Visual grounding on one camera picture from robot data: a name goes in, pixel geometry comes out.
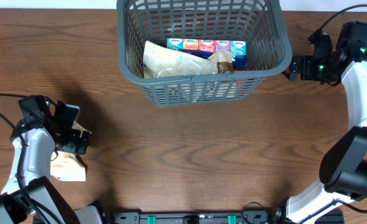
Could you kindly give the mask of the cream snack pouch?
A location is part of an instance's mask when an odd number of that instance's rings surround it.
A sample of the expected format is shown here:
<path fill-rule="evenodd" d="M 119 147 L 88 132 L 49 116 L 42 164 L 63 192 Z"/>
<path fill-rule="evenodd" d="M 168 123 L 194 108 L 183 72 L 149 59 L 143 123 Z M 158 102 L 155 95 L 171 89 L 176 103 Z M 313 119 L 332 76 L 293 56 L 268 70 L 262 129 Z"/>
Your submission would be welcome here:
<path fill-rule="evenodd" d="M 84 155 L 89 146 L 91 131 L 76 121 L 69 132 L 68 142 L 56 147 L 50 162 L 50 174 L 58 180 L 66 182 L 84 182 L 86 167 L 77 155 Z"/>

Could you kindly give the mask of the dried mushroom pouch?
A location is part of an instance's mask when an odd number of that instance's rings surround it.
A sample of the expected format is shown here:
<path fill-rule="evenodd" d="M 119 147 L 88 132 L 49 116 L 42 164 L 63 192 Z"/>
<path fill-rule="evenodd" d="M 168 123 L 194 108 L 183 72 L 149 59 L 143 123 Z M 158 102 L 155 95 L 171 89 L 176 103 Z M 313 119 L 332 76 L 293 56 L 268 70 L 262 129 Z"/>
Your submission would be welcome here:
<path fill-rule="evenodd" d="M 218 73 L 233 73 L 233 62 L 231 52 L 219 50 L 208 57 L 208 60 L 215 63 Z"/>

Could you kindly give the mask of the Kleenex tissue multipack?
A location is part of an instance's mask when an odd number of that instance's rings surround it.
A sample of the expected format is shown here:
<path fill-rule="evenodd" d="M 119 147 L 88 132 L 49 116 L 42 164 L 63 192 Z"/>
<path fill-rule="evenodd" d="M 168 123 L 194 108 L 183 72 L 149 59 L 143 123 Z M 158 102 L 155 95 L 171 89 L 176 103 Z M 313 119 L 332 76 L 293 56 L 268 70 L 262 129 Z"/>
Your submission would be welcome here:
<path fill-rule="evenodd" d="M 201 58 L 208 58 L 219 50 L 231 52 L 233 68 L 244 70 L 247 62 L 246 42 L 239 40 L 167 39 L 167 48 Z"/>

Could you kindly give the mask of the tan paper bag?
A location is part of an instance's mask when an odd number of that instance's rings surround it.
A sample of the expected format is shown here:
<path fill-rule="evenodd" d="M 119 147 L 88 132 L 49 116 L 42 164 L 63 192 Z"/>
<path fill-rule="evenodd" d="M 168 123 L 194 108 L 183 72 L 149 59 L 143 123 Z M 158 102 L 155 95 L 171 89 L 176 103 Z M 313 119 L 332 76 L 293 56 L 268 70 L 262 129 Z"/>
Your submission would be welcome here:
<path fill-rule="evenodd" d="M 146 41 L 143 55 L 144 78 L 165 78 L 218 73 L 217 64 L 194 55 Z"/>

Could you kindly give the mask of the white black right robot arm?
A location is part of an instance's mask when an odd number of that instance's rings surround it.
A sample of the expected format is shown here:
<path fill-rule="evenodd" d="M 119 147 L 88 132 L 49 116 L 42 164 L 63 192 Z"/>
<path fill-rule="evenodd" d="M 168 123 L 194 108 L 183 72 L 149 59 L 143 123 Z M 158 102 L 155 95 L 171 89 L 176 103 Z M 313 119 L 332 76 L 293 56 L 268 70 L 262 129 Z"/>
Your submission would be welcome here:
<path fill-rule="evenodd" d="M 343 24 L 336 46 L 322 29 L 310 35 L 309 42 L 313 55 L 293 57 L 284 75 L 343 85 L 348 132 L 324 155 L 319 178 L 277 207 L 271 223 L 344 223 L 342 205 L 367 213 L 352 205 L 367 198 L 367 23 Z"/>

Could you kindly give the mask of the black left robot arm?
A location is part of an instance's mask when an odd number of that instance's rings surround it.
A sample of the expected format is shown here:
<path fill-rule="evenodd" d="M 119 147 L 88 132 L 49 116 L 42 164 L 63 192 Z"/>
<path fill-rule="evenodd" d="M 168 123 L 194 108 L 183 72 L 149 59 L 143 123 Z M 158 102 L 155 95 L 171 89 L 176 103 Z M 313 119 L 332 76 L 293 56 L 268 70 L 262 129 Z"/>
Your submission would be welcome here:
<path fill-rule="evenodd" d="M 98 202 L 74 210 L 52 185 L 54 177 L 66 182 L 86 179 L 78 160 L 90 143 L 90 131 L 77 119 L 80 107 L 54 102 L 47 96 L 21 96 L 23 118 L 12 125 L 14 160 L 0 194 L 0 223 L 107 223 Z"/>

